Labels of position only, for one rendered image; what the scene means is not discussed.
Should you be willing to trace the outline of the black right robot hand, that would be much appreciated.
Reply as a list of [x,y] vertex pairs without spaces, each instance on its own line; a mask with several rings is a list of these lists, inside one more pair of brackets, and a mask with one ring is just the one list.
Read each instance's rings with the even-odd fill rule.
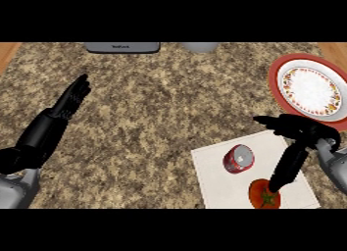
[[269,191],[275,193],[298,177],[309,156],[306,148],[315,150],[318,141],[324,139],[330,146],[330,152],[334,153],[342,142],[340,133],[334,127],[293,114],[281,114],[280,117],[255,116],[253,119],[266,125],[275,135],[295,139],[295,143],[284,151],[269,180]]

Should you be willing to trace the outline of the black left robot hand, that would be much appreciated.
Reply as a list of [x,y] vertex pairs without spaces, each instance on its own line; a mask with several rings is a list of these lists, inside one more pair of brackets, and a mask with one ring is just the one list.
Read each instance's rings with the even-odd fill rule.
[[28,125],[14,147],[0,149],[0,174],[40,169],[54,154],[68,122],[82,106],[92,87],[82,75],[67,87],[55,105],[46,108]]

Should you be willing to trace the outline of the red-rimmed white plate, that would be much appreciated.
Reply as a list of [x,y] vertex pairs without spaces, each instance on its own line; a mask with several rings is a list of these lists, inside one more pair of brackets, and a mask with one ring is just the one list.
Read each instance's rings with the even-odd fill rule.
[[305,53],[281,56],[269,68],[269,89],[284,110],[347,130],[347,74]]

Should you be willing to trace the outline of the red tomato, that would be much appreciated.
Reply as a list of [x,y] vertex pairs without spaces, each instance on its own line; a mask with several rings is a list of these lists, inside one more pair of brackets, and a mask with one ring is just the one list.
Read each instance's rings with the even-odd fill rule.
[[262,178],[249,187],[249,201],[255,209],[278,209],[281,207],[281,193],[269,190],[269,180]]

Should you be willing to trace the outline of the white placemat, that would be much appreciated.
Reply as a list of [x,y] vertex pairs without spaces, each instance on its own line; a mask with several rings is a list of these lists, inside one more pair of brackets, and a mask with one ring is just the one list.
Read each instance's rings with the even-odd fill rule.
[[[247,171],[231,174],[224,158],[240,144],[250,148],[255,163]],[[261,178],[271,179],[287,147],[284,137],[265,130],[191,151],[207,209],[253,209],[249,200],[250,184]]]

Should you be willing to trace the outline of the red can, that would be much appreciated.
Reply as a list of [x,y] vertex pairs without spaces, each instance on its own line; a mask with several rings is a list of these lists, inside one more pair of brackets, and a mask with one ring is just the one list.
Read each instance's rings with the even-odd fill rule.
[[224,158],[224,166],[231,174],[240,174],[247,171],[255,164],[255,154],[252,149],[244,145],[238,144]]

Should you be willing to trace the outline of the dark grey appliance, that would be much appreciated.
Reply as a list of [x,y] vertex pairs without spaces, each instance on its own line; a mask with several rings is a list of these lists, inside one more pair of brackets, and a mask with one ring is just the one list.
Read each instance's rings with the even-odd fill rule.
[[162,49],[160,42],[86,42],[88,51],[99,54],[150,54]]

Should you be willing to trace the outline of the pale grey round container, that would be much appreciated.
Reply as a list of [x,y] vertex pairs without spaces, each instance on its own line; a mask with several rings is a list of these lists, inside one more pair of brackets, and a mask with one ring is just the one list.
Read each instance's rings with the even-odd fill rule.
[[184,48],[194,53],[209,53],[219,47],[218,42],[184,42]]

